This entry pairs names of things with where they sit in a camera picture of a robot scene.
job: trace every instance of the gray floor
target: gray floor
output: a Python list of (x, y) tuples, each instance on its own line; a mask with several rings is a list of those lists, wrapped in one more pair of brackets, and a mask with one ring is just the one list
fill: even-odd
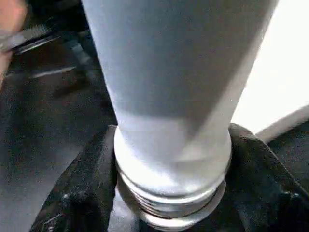
[(102, 107), (89, 86), (55, 98), (55, 91), (82, 79), (76, 69), (48, 72), (75, 66), (72, 54), (60, 45), (21, 55), (12, 66), (26, 71), (29, 80), (0, 144), (1, 232), (28, 231), (61, 173), (94, 134), (115, 122), (112, 110)]

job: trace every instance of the white wall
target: white wall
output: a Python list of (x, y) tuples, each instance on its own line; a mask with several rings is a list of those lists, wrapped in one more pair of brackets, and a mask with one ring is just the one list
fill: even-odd
[(268, 141), (309, 118), (309, 0), (280, 0), (232, 122)]

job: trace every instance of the black surface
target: black surface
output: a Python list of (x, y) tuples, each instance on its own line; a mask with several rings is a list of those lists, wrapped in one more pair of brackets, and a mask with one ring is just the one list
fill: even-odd
[(0, 142), (0, 231), (28, 231), (61, 173), (94, 134), (115, 123), (110, 107), (91, 86), (55, 99), (56, 90), (83, 79), (77, 70), (33, 74), (71, 67), (75, 58), (59, 44), (15, 57), (11, 73), (24, 73), (26, 86), (11, 92), (16, 111), (6, 115)]
[(309, 121), (284, 133), (268, 145), (295, 179), (309, 191)]

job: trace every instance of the pvc pipe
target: pvc pipe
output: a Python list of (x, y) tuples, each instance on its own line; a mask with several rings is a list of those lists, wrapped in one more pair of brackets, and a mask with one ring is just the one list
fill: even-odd
[(223, 182), (227, 129), (276, 2), (83, 0), (120, 176), (155, 214), (184, 217), (175, 205), (206, 203)]

